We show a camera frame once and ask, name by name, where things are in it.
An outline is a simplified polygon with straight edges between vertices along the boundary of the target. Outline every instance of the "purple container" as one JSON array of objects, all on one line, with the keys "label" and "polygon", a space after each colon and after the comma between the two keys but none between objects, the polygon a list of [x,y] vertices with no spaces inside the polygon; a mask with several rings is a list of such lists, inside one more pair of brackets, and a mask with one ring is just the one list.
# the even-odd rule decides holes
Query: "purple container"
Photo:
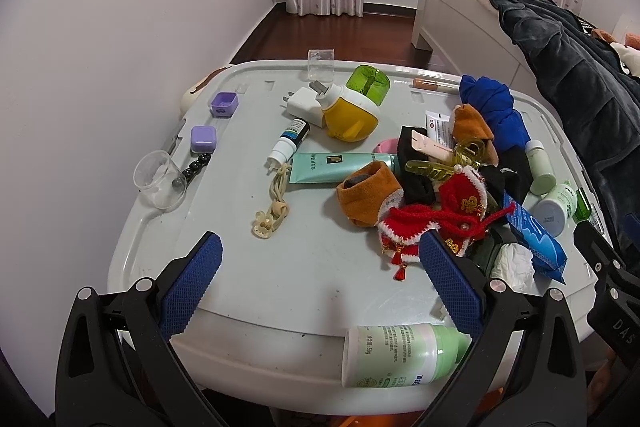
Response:
[{"label": "purple container", "polygon": [[213,152],[218,139],[216,128],[209,125],[194,125],[191,128],[191,152],[203,154]]},{"label": "purple container", "polygon": [[213,97],[209,109],[213,116],[229,118],[238,108],[238,95],[234,92],[221,91]]}]

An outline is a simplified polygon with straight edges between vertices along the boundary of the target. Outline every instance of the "blue plastic wrapper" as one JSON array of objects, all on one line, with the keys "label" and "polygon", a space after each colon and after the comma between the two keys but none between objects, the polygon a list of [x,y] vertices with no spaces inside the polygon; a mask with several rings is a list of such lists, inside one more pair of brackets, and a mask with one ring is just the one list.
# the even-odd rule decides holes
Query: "blue plastic wrapper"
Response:
[{"label": "blue plastic wrapper", "polygon": [[516,209],[507,214],[507,221],[515,233],[518,234],[533,254],[533,268],[536,272],[549,277],[549,279],[564,283],[562,272],[566,266],[566,254],[556,241],[545,230],[545,227],[537,222],[517,201],[514,201],[506,192],[503,197],[505,208],[511,203]]}]

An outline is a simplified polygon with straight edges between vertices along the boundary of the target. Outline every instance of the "white crumpled tissue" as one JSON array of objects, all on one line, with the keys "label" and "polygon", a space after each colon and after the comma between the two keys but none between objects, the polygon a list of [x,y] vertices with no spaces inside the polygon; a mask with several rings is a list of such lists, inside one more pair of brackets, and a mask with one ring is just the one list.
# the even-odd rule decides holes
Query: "white crumpled tissue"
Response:
[{"label": "white crumpled tissue", "polygon": [[518,243],[502,245],[491,270],[491,279],[502,279],[514,292],[523,292],[533,284],[531,251]]}]

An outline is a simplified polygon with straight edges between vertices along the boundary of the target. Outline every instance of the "red tassel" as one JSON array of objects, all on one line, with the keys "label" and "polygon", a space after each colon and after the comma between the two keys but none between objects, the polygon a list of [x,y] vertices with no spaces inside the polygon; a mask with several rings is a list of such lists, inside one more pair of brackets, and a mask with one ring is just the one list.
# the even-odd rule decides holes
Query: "red tassel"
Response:
[{"label": "red tassel", "polygon": [[402,253],[399,248],[396,248],[396,253],[391,260],[391,264],[402,264]]},{"label": "red tassel", "polygon": [[397,280],[397,281],[403,281],[404,280],[404,269],[405,268],[406,268],[406,264],[400,263],[400,267],[398,268],[398,271],[394,275],[394,279],[395,280]]}]

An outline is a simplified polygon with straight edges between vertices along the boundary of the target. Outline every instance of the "power adapter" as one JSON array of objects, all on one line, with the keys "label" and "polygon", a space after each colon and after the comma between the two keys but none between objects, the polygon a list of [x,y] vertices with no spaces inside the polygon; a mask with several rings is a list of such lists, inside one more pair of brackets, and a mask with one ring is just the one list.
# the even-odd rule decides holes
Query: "power adapter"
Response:
[{"label": "power adapter", "polygon": [[316,100],[316,94],[313,89],[305,86],[296,92],[289,91],[289,96],[282,99],[287,102],[287,112],[290,115],[302,118],[315,126],[324,127],[324,114]]}]

